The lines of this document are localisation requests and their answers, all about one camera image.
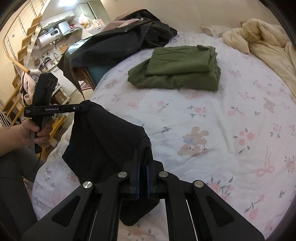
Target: person's hand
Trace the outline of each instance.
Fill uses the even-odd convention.
[[[53,120],[50,118],[50,120],[46,123],[45,128],[40,130],[39,126],[37,126],[32,120],[26,119],[24,120],[20,125],[18,125],[19,128],[19,134],[20,139],[23,145],[29,147],[31,145],[31,131],[37,132],[37,138],[35,138],[34,142],[38,144],[41,147],[49,147],[50,143],[50,132],[52,131],[52,123]]]

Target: wall cabinet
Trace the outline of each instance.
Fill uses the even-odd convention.
[[[48,29],[50,27],[55,27],[58,23],[63,21],[70,21],[74,18],[75,14],[73,10],[54,15],[50,18],[44,19],[40,22],[42,29]]]

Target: black jacket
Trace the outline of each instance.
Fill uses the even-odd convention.
[[[145,138],[150,146],[151,143],[143,127],[125,121],[89,100],[82,103],[89,103],[90,109],[75,113],[70,143],[63,159],[80,183],[99,183],[122,171],[124,164],[133,160],[142,139]],[[159,199],[124,200],[120,219],[125,225],[134,225],[158,203]]]
[[[149,11],[142,9],[123,18],[143,18],[122,28],[96,34],[71,45],[58,67],[64,72],[76,88],[81,91],[79,82],[75,80],[75,67],[107,66],[114,67],[127,57],[145,48],[165,46],[177,31],[160,20]]]

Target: green folded cloth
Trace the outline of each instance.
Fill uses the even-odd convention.
[[[128,72],[128,82],[138,88],[189,88],[218,90],[221,70],[214,47],[202,45],[156,48]]]
[[[217,53],[214,47],[181,46],[155,48],[146,70],[147,76],[210,71]]]

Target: cream comforter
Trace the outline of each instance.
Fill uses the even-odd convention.
[[[296,51],[281,26],[250,19],[241,28],[223,34],[228,46],[252,52],[267,63],[287,84],[296,99]]]

